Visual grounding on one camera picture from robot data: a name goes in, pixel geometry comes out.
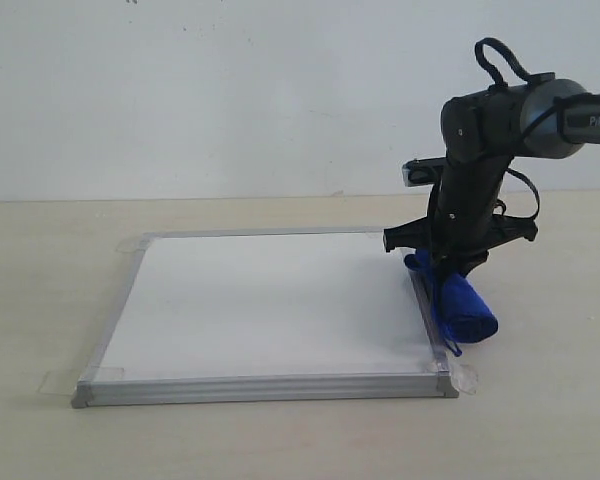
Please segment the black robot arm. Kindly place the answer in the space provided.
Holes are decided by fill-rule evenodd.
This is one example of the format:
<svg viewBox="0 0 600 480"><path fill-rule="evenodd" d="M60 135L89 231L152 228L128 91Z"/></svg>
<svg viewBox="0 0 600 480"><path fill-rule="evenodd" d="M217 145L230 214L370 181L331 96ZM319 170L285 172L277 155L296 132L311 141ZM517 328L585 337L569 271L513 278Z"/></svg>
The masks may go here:
<svg viewBox="0 0 600 480"><path fill-rule="evenodd" d="M491 249L537 235L536 217L509 216L499 201L517 157L564 159L600 145L600 94L566 79L491 86L454 97L441 111L445 153L403 166L407 186L431 188L427 213L387 228L384 248L424 250L437 272L468 274Z"/></svg>

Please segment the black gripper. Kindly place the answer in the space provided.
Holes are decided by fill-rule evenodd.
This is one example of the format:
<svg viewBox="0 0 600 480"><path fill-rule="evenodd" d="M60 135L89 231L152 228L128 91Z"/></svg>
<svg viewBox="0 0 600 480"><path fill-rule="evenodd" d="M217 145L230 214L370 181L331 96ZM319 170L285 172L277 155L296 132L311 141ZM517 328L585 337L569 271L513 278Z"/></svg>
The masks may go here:
<svg viewBox="0 0 600 480"><path fill-rule="evenodd" d="M486 262L489 251L517 239L536 238L537 213L510 216L499 199L503 178L510 174L537 194L524 174L510 168L510 157L489 157L473 163L446 158L442 176L434 185L426 215L409 223L387 228L384 248L428 250L434 267L454 269L466 275Z"/></svg>

